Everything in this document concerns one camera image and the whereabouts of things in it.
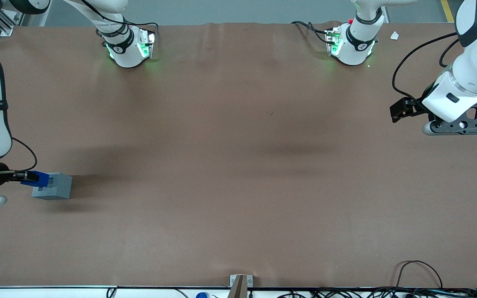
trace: brown table surface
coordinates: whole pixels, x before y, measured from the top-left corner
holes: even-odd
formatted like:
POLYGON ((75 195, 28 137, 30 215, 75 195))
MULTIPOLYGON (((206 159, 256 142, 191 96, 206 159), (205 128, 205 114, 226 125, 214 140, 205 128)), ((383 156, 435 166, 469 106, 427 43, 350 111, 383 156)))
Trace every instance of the brown table surface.
MULTIPOLYGON (((74 187, 0 187, 0 285, 383 286, 420 259, 477 287, 477 136, 428 137, 426 117, 388 109, 398 62, 453 31, 384 25, 348 67, 295 25, 169 26, 154 61, 121 69, 94 28, 16 28, 0 42, 13 135, 74 187)), ((451 41, 398 85, 420 94, 451 41)), ((15 144, 2 161, 32 158, 15 144)), ((411 266, 401 285, 436 283, 411 266)))

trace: blue block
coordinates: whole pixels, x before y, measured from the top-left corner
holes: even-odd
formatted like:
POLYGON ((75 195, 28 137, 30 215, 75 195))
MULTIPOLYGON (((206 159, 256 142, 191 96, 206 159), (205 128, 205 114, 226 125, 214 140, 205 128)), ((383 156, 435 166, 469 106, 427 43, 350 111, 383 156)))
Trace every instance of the blue block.
POLYGON ((32 197, 43 200, 65 200, 70 198, 72 177, 62 173, 48 173, 47 187, 34 187, 32 197))
POLYGON ((49 185, 49 174, 38 172, 38 171, 31 171, 38 175, 40 178, 38 181, 22 181, 20 182, 23 185, 28 185, 32 187, 46 187, 49 185))

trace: gray block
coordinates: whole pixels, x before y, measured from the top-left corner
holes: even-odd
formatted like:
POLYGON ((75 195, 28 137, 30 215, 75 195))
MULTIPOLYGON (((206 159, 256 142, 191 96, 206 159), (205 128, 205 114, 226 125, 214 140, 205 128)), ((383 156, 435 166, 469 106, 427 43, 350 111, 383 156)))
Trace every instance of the gray block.
POLYGON ((47 187, 34 187, 32 197, 42 200, 65 200, 70 198, 72 177, 62 173, 48 173, 47 187))

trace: black cable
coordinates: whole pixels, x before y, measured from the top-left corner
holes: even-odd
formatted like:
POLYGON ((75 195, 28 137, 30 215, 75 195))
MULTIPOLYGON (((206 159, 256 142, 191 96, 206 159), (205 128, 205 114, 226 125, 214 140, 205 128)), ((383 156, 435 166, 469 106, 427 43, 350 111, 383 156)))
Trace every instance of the black cable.
POLYGON ((23 145, 23 147, 27 148, 28 151, 30 151, 30 153, 32 154, 32 156, 34 157, 34 165, 32 165, 30 168, 26 168, 24 170, 21 170, 21 171, 18 171, 18 172, 25 172, 25 171, 30 171, 32 170, 33 168, 36 168, 36 166, 38 165, 38 158, 36 157, 36 154, 34 153, 34 151, 32 151, 32 149, 27 146, 27 144, 21 142, 20 140, 18 140, 17 138, 15 137, 12 137, 12 139, 18 143, 20 143, 21 145, 23 145))
POLYGON ((115 295, 115 293, 117 292, 117 288, 108 288, 108 290, 106 291, 106 298, 113 298, 113 296, 115 295))
POLYGON ((180 292, 185 298, 189 298, 189 296, 187 296, 187 294, 184 293, 184 292, 182 292, 181 290, 179 290, 179 289, 177 289, 177 288, 175 288, 174 290, 180 292))
POLYGON ((411 94, 403 91, 403 90, 400 90, 399 88, 397 88, 397 86, 395 85, 395 81, 396 81, 396 78, 397 78, 397 73, 399 72, 399 69, 401 68, 401 66, 404 64, 404 62, 406 62, 406 60, 411 56, 413 55, 413 53, 415 53, 416 51, 418 51, 419 49, 421 49, 422 47, 426 47, 427 45, 430 45, 431 43, 434 43, 436 41, 439 41, 441 39, 445 39, 445 38, 449 38, 449 37, 452 37, 452 36, 456 36, 458 35, 456 32, 454 33, 450 33, 450 34, 447 34, 447 35, 443 35, 443 36, 440 36, 438 38, 434 38, 430 41, 427 41, 425 43, 423 43, 422 45, 416 47, 415 49, 413 49, 411 52, 409 52, 405 57, 404 59, 399 63, 399 65, 397 66, 397 68, 395 69, 395 72, 393 73, 393 77, 392 77, 392 80, 391 80, 391 85, 393 87, 393 89, 396 91, 396 92, 399 92, 400 94, 404 95, 404 96, 407 96, 409 98, 411 98, 412 100, 414 100, 415 102, 417 102, 424 110, 426 110, 426 108, 420 104, 418 101, 415 100, 415 98, 413 96, 411 96, 411 94))
POLYGON ((412 264, 412 263, 420 263, 420 264, 424 264, 426 265, 428 268, 432 269, 432 271, 436 274, 437 278, 439 279, 439 288, 442 289, 443 288, 443 280, 441 279, 441 276, 439 275, 439 273, 437 273, 437 270, 435 270, 432 266, 430 266, 429 264, 423 262, 423 261, 419 261, 419 260, 413 260, 413 261, 408 261, 408 262, 405 262, 405 264, 401 267, 401 270, 399 271, 399 278, 397 279, 397 283, 395 285, 395 288, 393 289, 393 294, 392 294, 392 298, 395 298, 395 293, 397 292, 397 290, 399 290, 399 284, 401 283, 401 277, 402 277, 402 272, 404 270, 404 268, 409 265, 409 264, 412 264))
POLYGON ((301 22, 301 21, 294 21, 290 24, 297 24, 297 25, 301 25, 301 26, 304 26, 305 28, 309 29, 309 30, 313 30, 313 31, 316 31, 318 33, 325 33, 325 31, 322 31, 322 30, 318 30, 316 28, 314 28, 314 26, 310 27, 308 24, 305 24, 304 22, 301 22))
POLYGON ((312 24, 312 22, 308 22, 308 24, 305 24, 301 21, 294 21, 292 22, 291 24, 296 24, 296 25, 303 25, 305 26, 305 28, 311 30, 312 32, 314 32, 314 34, 316 34, 316 36, 318 37, 318 39, 320 39, 321 41, 329 44, 329 45, 334 45, 334 42, 332 41, 327 41, 326 39, 323 39, 321 36, 320 36, 320 33, 321 34, 325 34, 325 31, 322 31, 322 30, 318 30, 316 28, 314 28, 314 25, 312 24))
POLYGON ((452 41, 452 43, 445 49, 445 51, 443 51, 443 53, 441 54, 441 57, 439 57, 439 65, 441 67, 447 67, 448 66, 448 64, 443 63, 443 59, 445 59, 446 53, 448 53, 448 51, 450 51, 450 49, 452 49, 452 47, 454 47, 454 45, 456 43, 458 43, 459 41, 460 41, 459 39, 456 39, 456 40, 452 41))
POLYGON ((299 294, 299 293, 294 293, 294 291, 290 291, 289 294, 284 294, 284 295, 281 295, 281 296, 279 296, 279 297, 277 297, 277 298, 288 298, 288 297, 292 297, 292 298, 294 298, 294 297, 297 297, 297 298, 307 298, 307 297, 305 297, 305 296, 303 296, 303 295, 301 295, 301 294, 299 294))
POLYGON ((117 23, 117 24, 126 24, 126 25, 134 25, 134 26, 154 25, 156 27, 156 31, 157 31, 157 28, 159 27, 159 25, 157 23, 154 23, 154 22, 136 24, 136 23, 132 23, 132 22, 129 22, 129 21, 125 21, 125 22, 114 21, 113 19, 108 19, 107 17, 105 17, 99 10, 97 10, 95 7, 93 7, 93 5, 89 4, 89 2, 87 2, 86 0, 81 0, 81 1, 82 1, 82 3, 84 3, 85 6, 87 6, 89 9, 91 9, 94 13, 98 14, 99 17, 102 17, 102 19, 106 19, 107 21, 117 23))

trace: green led light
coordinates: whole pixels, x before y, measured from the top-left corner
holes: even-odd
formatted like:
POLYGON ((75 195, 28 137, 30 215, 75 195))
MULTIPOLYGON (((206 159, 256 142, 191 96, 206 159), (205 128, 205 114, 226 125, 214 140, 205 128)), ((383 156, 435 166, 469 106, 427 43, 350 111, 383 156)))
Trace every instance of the green led light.
POLYGON ((111 52, 110 46, 108 44, 106 44, 106 49, 108 49, 108 53, 110 53, 110 58, 114 59, 113 53, 111 52))
POLYGON ((146 45, 141 45, 141 44, 139 44, 139 43, 138 43, 137 45, 138 45, 138 47, 139 47, 139 49, 140 49, 141 56, 142 56, 143 58, 148 57, 148 56, 149 56, 149 54, 148 54, 148 47, 147 47, 146 45))

